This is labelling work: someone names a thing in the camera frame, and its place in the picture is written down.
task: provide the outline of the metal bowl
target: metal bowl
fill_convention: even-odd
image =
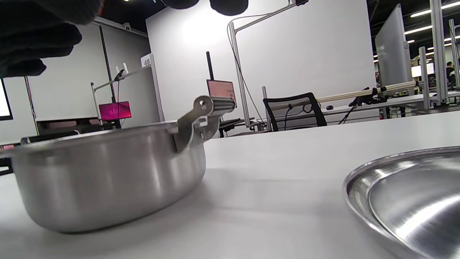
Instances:
[[[203,142],[234,107],[231,99],[202,96],[178,121],[32,143],[0,156],[11,157],[24,206],[38,225],[63,233],[107,228],[192,190],[206,169]]]
[[[460,147],[366,163],[344,182],[353,214],[400,258],[460,258]]]

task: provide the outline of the black office chair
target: black office chair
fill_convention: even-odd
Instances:
[[[265,98],[273,131],[327,126],[313,93],[286,98]]]

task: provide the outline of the pink screen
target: pink screen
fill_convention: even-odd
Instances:
[[[99,105],[99,111],[101,112],[101,120],[103,121],[131,118],[131,110],[127,101],[101,104]]]
[[[7,149],[13,149],[13,148],[14,148],[14,145],[4,145],[4,146],[2,146],[1,148],[2,148],[2,149],[5,149],[5,150],[7,150]]]
[[[209,89],[209,95],[211,97],[232,98],[236,105],[235,91],[233,90],[232,82],[208,80],[207,88]]]

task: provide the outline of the pot handle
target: pot handle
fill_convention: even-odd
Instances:
[[[219,129],[220,117],[234,109],[235,102],[231,98],[206,95],[196,98],[193,110],[177,121],[174,134],[177,151],[182,152],[211,139]]]

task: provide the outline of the finger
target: finger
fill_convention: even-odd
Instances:
[[[174,9],[187,9],[198,3],[199,0],[163,0],[166,6]]]
[[[104,0],[34,0],[66,22],[88,24],[97,16]]]
[[[17,50],[6,55],[0,55],[0,67],[8,67],[29,59],[44,59],[68,56],[74,47],[54,47]]]
[[[0,0],[0,38],[60,23],[59,18],[34,2]]]
[[[25,60],[7,67],[6,73],[0,77],[38,76],[45,69],[46,66],[40,59]]]
[[[60,24],[0,39],[0,55],[20,49],[70,47],[80,43],[81,34],[72,24]]]
[[[211,8],[228,16],[242,14],[249,6],[249,0],[209,0]]]

